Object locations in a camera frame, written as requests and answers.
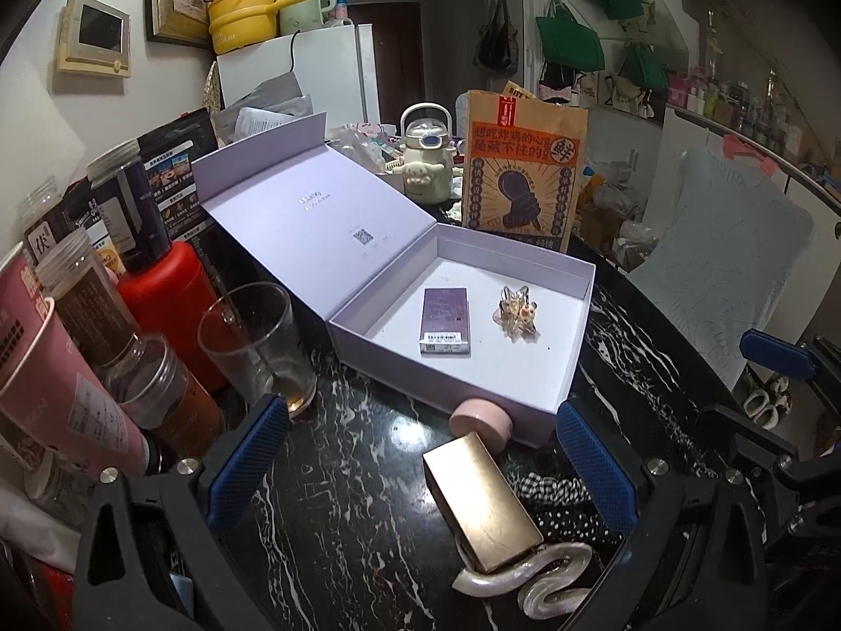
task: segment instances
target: light blue cloth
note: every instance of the light blue cloth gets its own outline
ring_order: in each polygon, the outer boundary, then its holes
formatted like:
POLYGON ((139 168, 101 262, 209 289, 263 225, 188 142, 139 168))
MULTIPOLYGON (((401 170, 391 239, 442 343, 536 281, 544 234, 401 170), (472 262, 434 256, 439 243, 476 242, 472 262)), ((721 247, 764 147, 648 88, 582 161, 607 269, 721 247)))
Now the light blue cloth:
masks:
POLYGON ((746 364, 739 340, 768 323, 814 223, 758 168, 706 147, 680 170, 672 225, 628 279, 732 389, 746 364))

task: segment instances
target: white gift box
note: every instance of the white gift box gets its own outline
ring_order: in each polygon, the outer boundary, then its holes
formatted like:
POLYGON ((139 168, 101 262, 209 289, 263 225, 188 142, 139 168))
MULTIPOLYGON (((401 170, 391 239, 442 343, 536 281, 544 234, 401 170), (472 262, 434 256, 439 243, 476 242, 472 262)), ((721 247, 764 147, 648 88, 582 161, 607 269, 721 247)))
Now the white gift box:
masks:
POLYGON ((324 132, 317 114, 199 159, 199 200, 325 321, 346 365, 447 413, 491 400, 516 440, 544 444, 572 384, 596 267, 436 223, 324 145, 324 132), (537 338, 512 341, 493 321, 506 285, 529 287, 537 338), (421 354, 423 293, 434 287, 467 288, 469 355, 421 354))

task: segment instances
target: blue grip pad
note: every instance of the blue grip pad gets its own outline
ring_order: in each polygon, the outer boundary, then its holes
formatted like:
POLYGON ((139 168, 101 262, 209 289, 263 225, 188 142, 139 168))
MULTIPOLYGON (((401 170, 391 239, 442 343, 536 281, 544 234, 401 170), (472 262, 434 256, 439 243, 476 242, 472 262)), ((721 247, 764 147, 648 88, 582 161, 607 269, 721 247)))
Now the blue grip pad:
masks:
POLYGON ((809 351, 759 330, 742 334, 739 351, 749 361, 792 379, 808 382, 815 377, 815 365, 809 351))
POLYGON ((628 536, 638 521, 634 485, 569 400, 558 408, 555 433, 604 523, 628 536))
POLYGON ((286 437, 288 421, 286 400, 276 396, 231 453, 209 487, 206 517, 211 529, 220 532, 239 523, 264 474, 272 467, 286 437))

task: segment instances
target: glass drinking glass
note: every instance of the glass drinking glass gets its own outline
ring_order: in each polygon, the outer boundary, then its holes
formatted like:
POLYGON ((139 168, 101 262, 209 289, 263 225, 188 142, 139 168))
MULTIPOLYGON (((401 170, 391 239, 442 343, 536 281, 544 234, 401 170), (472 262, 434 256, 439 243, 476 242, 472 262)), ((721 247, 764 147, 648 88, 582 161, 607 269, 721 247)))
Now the glass drinking glass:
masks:
POLYGON ((263 394, 280 394, 295 417, 315 396, 315 373, 279 284, 252 282, 216 301, 199 323, 199 345, 247 409, 263 394))

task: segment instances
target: orange printed label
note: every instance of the orange printed label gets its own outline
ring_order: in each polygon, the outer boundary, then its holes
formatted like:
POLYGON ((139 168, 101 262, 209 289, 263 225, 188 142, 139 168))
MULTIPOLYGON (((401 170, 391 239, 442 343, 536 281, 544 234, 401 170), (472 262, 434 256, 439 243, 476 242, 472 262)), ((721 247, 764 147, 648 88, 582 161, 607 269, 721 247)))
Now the orange printed label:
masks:
POLYGON ((474 123, 470 137, 472 158, 523 159, 547 166, 566 166, 575 163, 579 151, 577 139, 515 126, 474 123))

